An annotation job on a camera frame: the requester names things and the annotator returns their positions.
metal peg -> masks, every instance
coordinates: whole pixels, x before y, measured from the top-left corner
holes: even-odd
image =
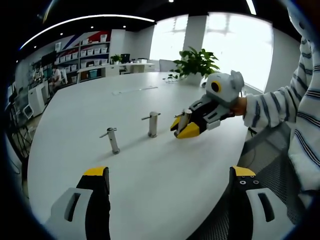
[[[180,115],[175,116],[176,118],[181,117],[178,124],[178,129],[174,132],[176,136],[178,136],[180,132],[188,125],[191,114],[192,111],[190,109],[183,109]]]
[[[157,136],[157,122],[158,122],[158,116],[161,113],[152,111],[150,112],[150,116],[147,117],[143,117],[141,118],[141,120],[146,120],[149,119],[149,132],[148,132],[148,136],[150,138],[155,138]]]
[[[120,152],[120,149],[118,148],[118,145],[117,145],[115,131],[117,131],[116,128],[109,127],[106,130],[106,133],[103,134],[102,136],[100,136],[100,138],[103,138],[103,137],[108,135],[109,140],[110,140],[110,144],[111,144],[111,148],[112,148],[112,153],[113,154],[118,154]]]

desk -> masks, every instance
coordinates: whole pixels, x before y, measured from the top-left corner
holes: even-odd
[[[154,66],[155,66],[154,63],[141,63],[141,62],[89,66],[89,67],[81,68],[81,69],[79,69],[77,71],[78,79],[79,79],[79,81],[81,80],[81,78],[80,78],[81,73],[88,72],[88,71],[91,71],[91,70],[97,70],[97,69],[101,69],[101,77],[105,78],[105,77],[107,77],[107,75],[106,75],[107,68],[109,68],[110,66],[127,67],[127,68],[129,68],[129,72],[132,73],[132,74],[143,73],[143,72],[151,72],[151,70],[149,70],[149,69],[153,69],[153,70],[155,69],[154,68]]]
[[[166,72],[126,74],[59,90],[35,132],[28,163],[32,212],[45,223],[52,204],[75,187],[89,168],[109,167],[112,240],[185,240],[205,220],[229,183],[247,128],[241,117],[191,139],[176,139],[170,126],[204,93],[167,84]],[[158,88],[141,90],[148,86]],[[149,138],[149,112],[158,136]],[[117,128],[113,155],[107,137]]]

person's hand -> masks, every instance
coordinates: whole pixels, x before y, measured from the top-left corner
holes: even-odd
[[[242,116],[246,114],[247,110],[247,98],[239,97],[236,104],[230,109],[236,116]]]

window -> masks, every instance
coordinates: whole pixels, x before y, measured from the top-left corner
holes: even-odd
[[[273,53],[271,23],[234,13],[212,12],[206,20],[202,47],[216,55],[221,72],[239,71],[247,85],[265,91]]]
[[[150,59],[177,60],[185,42],[188,15],[168,18],[154,26]]]

computer monitor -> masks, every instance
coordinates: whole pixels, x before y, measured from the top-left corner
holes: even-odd
[[[126,53],[126,54],[121,54],[122,60],[121,63],[125,64],[125,63],[129,63],[130,62],[130,54]]]

